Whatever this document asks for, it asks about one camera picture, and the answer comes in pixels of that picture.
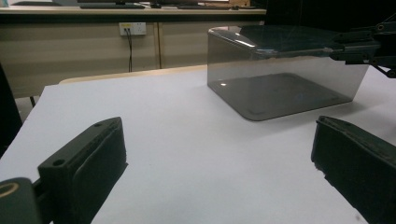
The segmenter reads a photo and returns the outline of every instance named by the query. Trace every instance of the power cord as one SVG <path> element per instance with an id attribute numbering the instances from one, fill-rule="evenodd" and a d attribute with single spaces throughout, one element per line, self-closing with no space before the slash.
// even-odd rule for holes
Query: power cord
<path id="1" fill-rule="evenodd" d="M 131 30 L 129 28 L 124 29 L 126 36 L 128 37 L 129 43 L 129 72 L 132 72 L 132 35 Z"/>

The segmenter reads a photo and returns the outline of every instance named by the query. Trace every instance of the white table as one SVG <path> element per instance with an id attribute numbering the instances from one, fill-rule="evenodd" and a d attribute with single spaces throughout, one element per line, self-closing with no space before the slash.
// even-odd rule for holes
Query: white table
<path id="1" fill-rule="evenodd" d="M 95 122 L 122 117 L 129 166 L 93 223 L 366 223 L 310 160 L 320 115 L 396 144 L 396 80 L 369 69 L 353 103 L 242 119 L 206 71 L 48 86 L 0 160 L 0 180 L 36 167 Z"/>

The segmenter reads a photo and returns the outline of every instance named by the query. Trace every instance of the box lid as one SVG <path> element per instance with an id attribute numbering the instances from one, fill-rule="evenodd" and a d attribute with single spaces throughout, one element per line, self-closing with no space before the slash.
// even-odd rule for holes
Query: box lid
<path id="1" fill-rule="evenodd" d="M 332 41 L 336 32 L 303 26 L 229 26 L 212 28 L 208 33 L 264 58 L 326 57 L 331 52 L 342 50 L 341 45 Z"/>

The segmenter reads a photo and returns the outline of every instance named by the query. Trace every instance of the transparent box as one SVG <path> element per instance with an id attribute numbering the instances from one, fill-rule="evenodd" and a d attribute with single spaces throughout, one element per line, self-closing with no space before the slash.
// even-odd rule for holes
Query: transparent box
<path id="1" fill-rule="evenodd" d="M 368 65 L 329 57 L 335 32 L 301 26 L 208 31 L 207 85 L 242 117 L 273 119 L 351 102 Z"/>

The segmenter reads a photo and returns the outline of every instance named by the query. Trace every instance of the wall socket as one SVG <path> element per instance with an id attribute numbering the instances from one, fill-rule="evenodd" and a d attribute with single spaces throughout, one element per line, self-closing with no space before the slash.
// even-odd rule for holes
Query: wall socket
<path id="1" fill-rule="evenodd" d="M 145 35 L 146 23 L 145 22 L 120 22 L 120 35 L 127 35 L 125 29 L 129 29 L 131 35 Z"/>

